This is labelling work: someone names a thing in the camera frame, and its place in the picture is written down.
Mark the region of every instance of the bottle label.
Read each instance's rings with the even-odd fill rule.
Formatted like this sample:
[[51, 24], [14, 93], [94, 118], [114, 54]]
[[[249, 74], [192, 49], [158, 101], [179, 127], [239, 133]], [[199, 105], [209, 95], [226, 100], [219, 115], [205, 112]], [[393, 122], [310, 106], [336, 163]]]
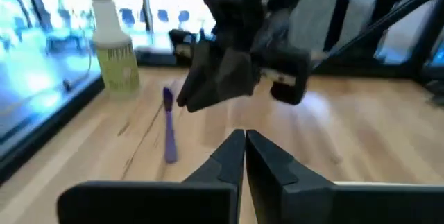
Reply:
[[133, 45], [114, 48], [96, 46], [105, 88], [111, 92], [133, 92], [140, 86]]

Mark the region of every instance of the wooden table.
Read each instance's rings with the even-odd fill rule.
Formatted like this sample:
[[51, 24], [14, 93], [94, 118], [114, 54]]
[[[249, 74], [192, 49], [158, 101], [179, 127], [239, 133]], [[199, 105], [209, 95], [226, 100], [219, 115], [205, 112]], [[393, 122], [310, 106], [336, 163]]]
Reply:
[[[300, 105], [252, 98], [173, 109], [179, 161], [166, 165], [162, 87], [186, 71], [141, 69], [137, 98], [99, 94], [0, 188], [0, 223], [57, 223], [55, 203], [86, 180], [181, 181], [235, 128], [254, 128], [329, 180], [442, 184], [444, 112], [408, 81], [313, 77]], [[255, 223], [244, 176], [241, 223]]]

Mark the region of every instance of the spray bottle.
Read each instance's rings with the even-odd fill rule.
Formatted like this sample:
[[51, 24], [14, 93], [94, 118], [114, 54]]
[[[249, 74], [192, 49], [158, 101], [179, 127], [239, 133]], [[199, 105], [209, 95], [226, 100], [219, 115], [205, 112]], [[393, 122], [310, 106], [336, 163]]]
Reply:
[[122, 31], [113, 0], [92, 0], [96, 30], [92, 41], [105, 88], [111, 96], [122, 97], [139, 91], [140, 81], [133, 43]]

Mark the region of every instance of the metal frame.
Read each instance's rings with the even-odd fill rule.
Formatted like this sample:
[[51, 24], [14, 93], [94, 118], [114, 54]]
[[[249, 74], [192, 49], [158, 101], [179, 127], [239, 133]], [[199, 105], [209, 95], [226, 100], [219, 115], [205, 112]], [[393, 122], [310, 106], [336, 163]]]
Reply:
[[349, 4], [350, 0], [336, 0], [327, 36], [325, 36], [323, 51], [330, 51], [341, 38]]
[[444, 26], [444, 3], [438, 0], [429, 20], [410, 57], [401, 64], [384, 64], [373, 53], [365, 53], [369, 41], [378, 38], [385, 30], [416, 8], [430, 0], [408, 0], [399, 8], [370, 25], [361, 34], [339, 49], [330, 52], [329, 57], [313, 70], [314, 74], [342, 76], [374, 76], [386, 78], [412, 78], [420, 75], [424, 63], [430, 57], [434, 43]]
[[47, 30], [49, 27], [51, 27], [51, 20], [49, 13], [45, 10], [43, 1], [31, 0], [31, 3], [33, 4], [34, 11], [40, 23], [40, 26], [42, 26], [44, 30]]
[[150, 1], [143, 0], [143, 3], [144, 3], [143, 9], [144, 9], [146, 30], [151, 31], [151, 29], [153, 28], [153, 15], [151, 14], [150, 10]]

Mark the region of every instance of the toothbrush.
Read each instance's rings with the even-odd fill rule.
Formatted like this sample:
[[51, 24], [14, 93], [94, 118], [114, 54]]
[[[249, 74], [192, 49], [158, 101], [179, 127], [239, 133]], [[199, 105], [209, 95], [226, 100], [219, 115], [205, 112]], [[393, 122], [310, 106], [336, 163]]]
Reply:
[[176, 147], [176, 140], [174, 138], [173, 117], [171, 113], [173, 108], [173, 92], [169, 88], [164, 87], [163, 93], [166, 117], [164, 158], [167, 163], [174, 163], [178, 160], [178, 151]]

